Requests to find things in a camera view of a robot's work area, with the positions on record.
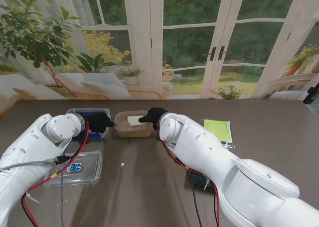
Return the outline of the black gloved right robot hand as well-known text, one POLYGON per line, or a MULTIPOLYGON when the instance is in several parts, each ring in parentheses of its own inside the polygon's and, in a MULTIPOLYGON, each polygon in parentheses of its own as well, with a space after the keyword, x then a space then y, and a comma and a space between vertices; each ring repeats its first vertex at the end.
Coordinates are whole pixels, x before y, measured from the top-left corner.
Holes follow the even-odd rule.
POLYGON ((147 115, 138 119, 140 123, 150 122, 153 125, 153 129, 158 129, 158 122, 160 118, 168 111, 163 108, 151 108, 148 110, 147 115))

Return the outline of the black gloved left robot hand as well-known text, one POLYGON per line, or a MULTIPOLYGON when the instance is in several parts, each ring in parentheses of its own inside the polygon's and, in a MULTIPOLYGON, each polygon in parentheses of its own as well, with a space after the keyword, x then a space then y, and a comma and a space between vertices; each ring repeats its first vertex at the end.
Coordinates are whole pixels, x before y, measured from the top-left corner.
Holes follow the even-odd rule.
POLYGON ((92 132, 104 133, 106 128, 115 127, 116 123, 111 121, 106 113, 94 113, 85 117, 92 132))

